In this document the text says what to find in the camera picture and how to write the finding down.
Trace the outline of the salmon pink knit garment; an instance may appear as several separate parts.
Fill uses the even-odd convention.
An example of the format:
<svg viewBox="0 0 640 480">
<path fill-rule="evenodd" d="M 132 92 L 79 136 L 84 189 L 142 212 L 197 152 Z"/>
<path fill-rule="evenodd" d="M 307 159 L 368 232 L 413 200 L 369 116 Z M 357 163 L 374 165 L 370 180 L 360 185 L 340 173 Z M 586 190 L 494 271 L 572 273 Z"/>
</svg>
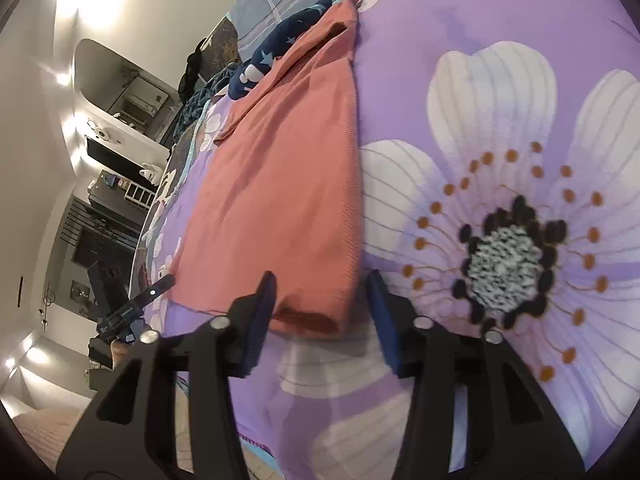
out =
<svg viewBox="0 0 640 480">
<path fill-rule="evenodd" d="M 172 263 L 173 302 L 222 313 L 271 272 L 273 330 L 345 329 L 362 246 L 357 23 L 355 0 L 334 4 L 232 105 Z"/>
</svg>

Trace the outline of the dark teal knitted blanket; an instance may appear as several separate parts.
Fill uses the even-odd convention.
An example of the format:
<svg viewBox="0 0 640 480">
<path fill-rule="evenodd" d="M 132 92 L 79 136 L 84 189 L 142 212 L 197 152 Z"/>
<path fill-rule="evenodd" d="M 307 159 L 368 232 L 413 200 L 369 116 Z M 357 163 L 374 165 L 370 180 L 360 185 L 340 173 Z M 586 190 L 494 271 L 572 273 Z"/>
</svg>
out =
<svg viewBox="0 0 640 480">
<path fill-rule="evenodd" d="M 186 101 L 186 104 L 183 105 L 177 116 L 176 136 L 180 136 L 184 130 L 200 118 L 205 104 L 230 82 L 231 77 L 240 66 L 241 64 L 237 62 L 231 62 L 224 66 L 222 70 L 204 84 L 203 88 L 195 92 L 194 95 Z"/>
</svg>

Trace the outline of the black bag on bed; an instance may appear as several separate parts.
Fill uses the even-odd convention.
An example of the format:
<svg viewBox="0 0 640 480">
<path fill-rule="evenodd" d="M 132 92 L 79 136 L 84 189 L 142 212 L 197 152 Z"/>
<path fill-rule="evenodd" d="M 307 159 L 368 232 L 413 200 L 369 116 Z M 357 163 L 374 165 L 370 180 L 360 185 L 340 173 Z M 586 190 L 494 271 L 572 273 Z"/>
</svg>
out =
<svg viewBox="0 0 640 480">
<path fill-rule="evenodd" d="M 178 96 L 183 104 L 186 104 L 194 95 L 198 74 L 202 67 L 202 45 L 205 41 L 206 39 L 203 38 L 186 58 L 186 69 L 178 85 Z"/>
</svg>

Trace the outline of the white wall shelf unit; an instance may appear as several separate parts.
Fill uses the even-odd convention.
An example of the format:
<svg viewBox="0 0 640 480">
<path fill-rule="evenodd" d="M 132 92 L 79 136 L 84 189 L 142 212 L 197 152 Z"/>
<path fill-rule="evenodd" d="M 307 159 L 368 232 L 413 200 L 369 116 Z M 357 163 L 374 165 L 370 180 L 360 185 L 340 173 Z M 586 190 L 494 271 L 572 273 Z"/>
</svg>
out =
<svg viewBox="0 0 640 480">
<path fill-rule="evenodd" d="M 166 167 L 176 89 L 89 38 L 75 47 L 73 87 L 79 133 L 141 167 Z"/>
</svg>

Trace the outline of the dark floral quilt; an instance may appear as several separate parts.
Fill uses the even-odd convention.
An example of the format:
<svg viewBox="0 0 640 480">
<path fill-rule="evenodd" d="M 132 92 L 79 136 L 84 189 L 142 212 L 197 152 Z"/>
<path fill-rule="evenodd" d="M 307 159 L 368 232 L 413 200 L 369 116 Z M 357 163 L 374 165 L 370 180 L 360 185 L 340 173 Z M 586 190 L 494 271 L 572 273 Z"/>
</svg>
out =
<svg viewBox="0 0 640 480">
<path fill-rule="evenodd" d="M 238 34 L 228 18 L 223 18 L 205 39 L 195 92 L 224 66 L 241 63 Z M 134 253 L 130 296 L 167 274 L 181 252 L 195 196 L 215 149 L 214 140 L 229 113 L 227 88 L 228 84 L 210 98 L 200 118 L 180 136 L 175 135 L 177 117 L 168 129 L 169 158 Z"/>
</svg>

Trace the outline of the navy star pattern fleece garment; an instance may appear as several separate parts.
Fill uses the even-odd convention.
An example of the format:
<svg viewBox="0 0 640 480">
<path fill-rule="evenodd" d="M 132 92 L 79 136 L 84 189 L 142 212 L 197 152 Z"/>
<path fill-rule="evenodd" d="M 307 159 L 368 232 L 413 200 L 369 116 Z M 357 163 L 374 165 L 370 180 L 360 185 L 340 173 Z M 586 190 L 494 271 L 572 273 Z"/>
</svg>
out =
<svg viewBox="0 0 640 480">
<path fill-rule="evenodd" d="M 332 6 L 332 0 L 319 0 L 312 6 L 286 18 L 255 49 L 249 60 L 233 74 L 229 82 L 228 96 L 233 101 L 247 96 L 272 69 L 278 58 L 283 58 L 302 36 Z"/>
</svg>

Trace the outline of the purple floral bed sheet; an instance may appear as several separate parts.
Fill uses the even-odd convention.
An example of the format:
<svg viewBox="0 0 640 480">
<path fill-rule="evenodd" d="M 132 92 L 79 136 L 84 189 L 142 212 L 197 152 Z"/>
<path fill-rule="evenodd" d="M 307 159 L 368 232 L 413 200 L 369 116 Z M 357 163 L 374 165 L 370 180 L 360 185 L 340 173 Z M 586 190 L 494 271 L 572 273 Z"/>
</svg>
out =
<svg viewBox="0 0 640 480">
<path fill-rule="evenodd" d="M 639 33 L 620 0 L 355 0 L 362 246 L 345 329 L 269 327 L 232 380 L 240 435 L 288 479 L 396 479 L 413 390 L 366 295 L 502 333 L 585 474 L 639 428 Z M 166 292 L 164 336 L 222 313 Z"/>
</svg>

